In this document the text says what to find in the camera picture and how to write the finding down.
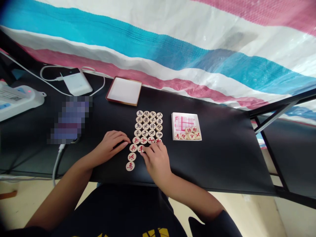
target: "black desk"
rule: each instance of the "black desk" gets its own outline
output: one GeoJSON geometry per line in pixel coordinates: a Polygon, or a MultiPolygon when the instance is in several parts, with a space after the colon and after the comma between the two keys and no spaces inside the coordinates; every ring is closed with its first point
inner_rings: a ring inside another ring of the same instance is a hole
{"type": "MultiPolygon", "coordinates": [[[[102,78],[86,75],[96,90],[102,78]]],[[[167,146],[172,171],[207,189],[220,192],[275,195],[274,186],[247,113],[168,92],[142,87],[138,106],[111,103],[105,99],[111,79],[93,97],[93,113],[82,140],[66,147],[58,174],[64,174],[79,158],[90,152],[106,131],[121,130],[134,137],[137,110],[163,113],[162,141],[167,146]],[[172,140],[171,113],[198,114],[203,141],[172,140]]],[[[0,123],[2,173],[51,177],[58,145],[46,145],[46,132],[52,127],[51,117],[61,109],[65,97],[27,75],[12,87],[28,85],[47,93],[44,105],[0,123]]],[[[55,82],[67,91],[63,82],[55,82]]],[[[128,147],[109,162],[94,169],[92,181],[129,183],[152,186],[140,155],[135,169],[127,172],[128,147]]]]}
{"type": "Polygon", "coordinates": [[[277,119],[262,136],[288,189],[316,198],[316,127],[277,119]]]}

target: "charging cable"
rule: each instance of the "charging cable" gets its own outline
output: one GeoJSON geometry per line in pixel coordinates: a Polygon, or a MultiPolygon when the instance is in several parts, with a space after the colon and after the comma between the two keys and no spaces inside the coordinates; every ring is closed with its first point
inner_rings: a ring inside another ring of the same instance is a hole
{"type": "MultiPolygon", "coordinates": [[[[67,95],[67,96],[73,96],[73,95],[69,95],[69,94],[66,94],[60,90],[58,90],[56,87],[54,87],[53,85],[49,84],[47,81],[62,81],[62,77],[57,77],[56,79],[53,79],[53,80],[47,80],[45,78],[43,78],[43,71],[45,68],[48,68],[48,67],[64,67],[64,68],[73,68],[73,67],[65,67],[65,66],[53,66],[53,65],[49,65],[49,66],[44,66],[40,72],[39,72],[39,75],[36,75],[34,73],[32,73],[30,70],[28,70],[27,68],[25,68],[24,66],[22,66],[20,63],[18,63],[16,60],[14,60],[13,58],[11,58],[9,55],[7,55],[6,53],[4,53],[3,51],[0,51],[0,53],[2,53],[4,56],[6,56],[7,58],[11,59],[13,62],[15,62],[16,64],[18,64],[21,68],[23,68],[24,70],[26,70],[28,73],[32,74],[33,76],[37,77],[38,79],[42,80],[43,82],[45,82],[46,84],[50,85],[52,88],[54,88],[55,90],[57,90],[59,93],[61,94],[64,94],[64,95],[67,95]]],[[[97,93],[98,91],[100,91],[104,85],[105,85],[105,77],[108,77],[108,78],[112,78],[113,77],[110,77],[109,75],[107,74],[104,74],[104,73],[101,73],[101,72],[97,72],[95,69],[91,68],[91,67],[88,67],[88,66],[83,66],[81,68],[81,70],[83,72],[86,72],[86,73],[90,73],[90,74],[94,74],[94,75],[97,75],[97,76],[102,76],[103,77],[103,85],[101,86],[101,88],[99,88],[97,91],[93,92],[90,96],[93,96],[95,93],[97,93]]]]}
{"type": "Polygon", "coordinates": [[[56,162],[55,162],[55,165],[54,165],[53,177],[52,177],[54,187],[56,186],[55,176],[56,176],[56,170],[57,170],[58,162],[59,162],[60,158],[62,157],[62,151],[63,151],[64,148],[65,148],[65,144],[61,144],[59,146],[59,151],[58,151],[56,162]]]}
{"type": "MultiPolygon", "coordinates": [[[[48,67],[64,67],[64,68],[73,68],[73,67],[66,67],[66,66],[58,66],[58,65],[48,65],[48,66],[44,66],[42,67],[42,69],[40,70],[39,72],[39,76],[32,73],[30,70],[28,70],[27,68],[25,68],[24,66],[22,66],[20,63],[18,63],[16,60],[14,60],[13,58],[11,58],[9,55],[7,55],[6,53],[4,53],[3,51],[0,51],[0,53],[2,53],[4,56],[6,56],[7,58],[11,59],[13,62],[15,62],[17,65],[19,65],[21,68],[23,68],[24,70],[26,70],[28,73],[32,74],[33,76],[37,77],[38,79],[42,80],[43,82],[45,82],[46,84],[50,85],[52,88],[54,88],[55,90],[57,90],[59,93],[63,94],[63,95],[67,95],[67,96],[73,96],[73,95],[69,95],[69,94],[66,94],[60,90],[58,90],[56,87],[54,87],[53,85],[49,84],[47,81],[62,81],[63,78],[62,77],[57,77],[53,80],[47,80],[45,78],[43,78],[43,71],[45,68],[48,68],[48,67]]],[[[96,90],[95,92],[93,92],[90,96],[93,96],[94,94],[96,94],[97,92],[99,92],[105,85],[105,76],[108,77],[108,78],[112,78],[111,76],[107,75],[107,74],[104,74],[104,73],[101,73],[101,72],[97,72],[94,68],[91,68],[91,67],[88,67],[88,66],[83,66],[81,68],[81,70],[83,72],[86,72],[86,73],[90,73],[90,74],[94,74],[94,75],[97,75],[97,76],[102,76],[103,77],[103,85],[98,89],[96,90]]],[[[56,170],[57,170],[57,166],[58,166],[58,163],[59,163],[59,160],[60,158],[62,157],[62,150],[64,149],[65,147],[65,144],[61,144],[59,146],[59,151],[58,151],[58,155],[57,155],[57,158],[56,158],[56,162],[55,162],[55,165],[54,165],[54,169],[53,169],[53,176],[52,176],[52,180],[53,180],[53,185],[55,187],[56,185],[56,182],[55,182],[55,176],[56,176],[56,170]]],[[[23,176],[10,176],[10,178],[6,178],[6,179],[3,179],[0,177],[0,181],[26,181],[26,180],[47,180],[47,179],[38,179],[36,177],[33,177],[33,178],[29,178],[29,179],[22,179],[21,177],[23,176]]]]}

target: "hand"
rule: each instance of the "hand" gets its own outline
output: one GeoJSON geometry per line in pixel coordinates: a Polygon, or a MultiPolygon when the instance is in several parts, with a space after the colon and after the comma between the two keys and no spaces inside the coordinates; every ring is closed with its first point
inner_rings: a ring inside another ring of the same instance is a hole
{"type": "Polygon", "coordinates": [[[114,155],[123,150],[129,143],[131,143],[131,141],[125,133],[115,130],[109,131],[105,134],[100,144],[82,159],[84,159],[85,166],[92,169],[107,162],[114,155]],[[125,142],[113,149],[113,147],[122,141],[125,142]]]}
{"type": "Polygon", "coordinates": [[[168,185],[172,176],[167,148],[162,142],[159,142],[145,147],[144,151],[146,154],[142,152],[141,156],[145,160],[147,171],[155,184],[163,189],[165,185],[168,185]]]}

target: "floor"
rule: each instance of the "floor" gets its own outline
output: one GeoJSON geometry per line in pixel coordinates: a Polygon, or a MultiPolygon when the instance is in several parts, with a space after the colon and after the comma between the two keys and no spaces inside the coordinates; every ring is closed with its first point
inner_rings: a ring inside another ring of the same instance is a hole
{"type": "MultiPolygon", "coordinates": [[[[52,181],[24,181],[14,184],[0,182],[0,193],[18,190],[16,197],[0,200],[1,215],[6,227],[24,227],[52,188],[52,181]]],[[[95,188],[96,183],[90,182],[79,203],[95,188]]],[[[286,237],[273,197],[214,192],[212,194],[224,205],[243,237],[286,237]]],[[[175,200],[170,200],[170,203],[187,235],[192,236],[188,217],[197,216],[175,200]]]]}

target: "metal frame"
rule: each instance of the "metal frame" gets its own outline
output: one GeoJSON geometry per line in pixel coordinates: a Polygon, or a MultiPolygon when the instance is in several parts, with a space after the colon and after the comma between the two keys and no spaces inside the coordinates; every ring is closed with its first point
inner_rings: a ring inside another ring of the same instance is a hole
{"type": "Polygon", "coordinates": [[[294,105],[297,105],[314,99],[316,99],[316,89],[312,89],[310,91],[303,92],[301,94],[294,95],[283,100],[279,100],[277,102],[262,106],[260,108],[250,110],[248,111],[248,114],[250,119],[253,119],[256,116],[276,111],[282,108],[284,105],[290,104],[295,101],[297,101],[297,103],[295,103],[294,105]]]}
{"type": "Polygon", "coordinates": [[[248,111],[250,119],[254,119],[259,115],[270,113],[275,111],[271,116],[269,116],[262,124],[258,124],[258,127],[254,130],[256,134],[263,131],[267,126],[269,126],[274,120],[284,114],[287,110],[292,108],[294,105],[301,104],[310,100],[316,99],[316,89],[312,89],[307,92],[303,92],[292,97],[279,100],[277,102],[262,106],[260,108],[248,111]]]}
{"type": "MultiPolygon", "coordinates": [[[[258,126],[261,126],[262,124],[260,124],[260,121],[258,119],[258,117],[255,117],[255,121],[257,122],[258,126]]],[[[272,162],[276,168],[276,171],[277,171],[277,174],[271,174],[270,175],[274,175],[274,176],[279,176],[280,178],[280,181],[282,183],[282,186],[283,187],[280,187],[280,186],[274,186],[275,187],[275,191],[276,191],[276,195],[277,197],[280,197],[280,198],[284,198],[284,199],[287,199],[287,200],[290,200],[290,201],[293,201],[293,202],[296,202],[296,203],[299,203],[301,205],[304,205],[304,206],[308,206],[308,207],[311,207],[311,208],[314,208],[316,209],[316,199],[313,199],[313,198],[310,198],[310,197],[306,197],[306,196],[302,196],[302,195],[299,195],[299,194],[296,194],[296,193],[292,193],[289,188],[287,187],[287,184],[285,182],[285,179],[282,175],[282,172],[281,172],[281,169],[277,163],[277,159],[275,158],[274,156],[274,153],[270,147],[270,144],[269,144],[269,141],[264,133],[264,131],[261,131],[261,135],[264,139],[264,142],[267,146],[267,149],[268,149],[268,152],[271,156],[271,159],[272,159],[272,162]]]]}

